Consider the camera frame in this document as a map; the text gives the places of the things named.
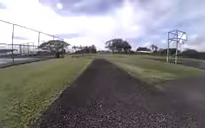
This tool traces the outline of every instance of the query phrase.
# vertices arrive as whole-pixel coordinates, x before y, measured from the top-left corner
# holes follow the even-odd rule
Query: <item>distant tree line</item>
[[[72,47],[75,50],[75,53],[81,54],[81,53],[97,53],[97,49],[95,45],[92,46],[73,46]]]

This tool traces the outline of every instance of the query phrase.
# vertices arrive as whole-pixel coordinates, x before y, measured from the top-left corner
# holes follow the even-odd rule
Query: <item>field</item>
[[[68,56],[0,69],[1,123],[9,128],[32,124],[92,60],[98,58],[104,58],[153,85],[166,80],[205,75],[205,70],[166,64],[151,59],[154,58],[151,56],[110,54]]]
[[[183,65],[167,64],[159,56],[148,55],[107,55],[103,58],[111,61],[131,75],[150,84],[166,80],[205,75],[205,70]]]
[[[31,124],[90,62],[65,58],[1,69],[2,124],[8,128]]]

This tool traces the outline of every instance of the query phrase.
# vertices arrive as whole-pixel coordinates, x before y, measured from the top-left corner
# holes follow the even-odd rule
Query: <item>hoop pole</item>
[[[167,63],[169,63],[169,44],[170,42],[169,42],[169,32],[168,32],[168,39],[167,39]]]

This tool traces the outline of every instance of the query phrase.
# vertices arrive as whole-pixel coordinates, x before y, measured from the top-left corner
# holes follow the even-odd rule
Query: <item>tree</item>
[[[158,47],[156,45],[154,45],[154,44],[152,44],[150,46],[150,48],[152,49],[153,52],[157,52],[157,50],[158,50]]]
[[[186,49],[182,52],[182,56],[197,58],[199,56],[199,52],[195,49]]]
[[[69,46],[68,43],[61,40],[49,40],[47,42],[42,43],[39,48],[43,50],[49,50],[52,53],[55,54],[56,58],[60,58],[61,54],[65,52],[65,49],[67,46]]]
[[[112,52],[130,52],[131,45],[123,39],[112,39],[105,43],[106,48],[110,49]]]
[[[75,51],[75,53],[97,53],[96,46],[80,46],[79,50]]]

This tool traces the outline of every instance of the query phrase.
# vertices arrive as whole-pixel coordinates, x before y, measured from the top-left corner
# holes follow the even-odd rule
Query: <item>fence post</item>
[[[13,64],[14,64],[14,56],[13,56],[14,28],[15,28],[15,25],[13,24],[13,29],[12,29],[12,60],[13,60]]]

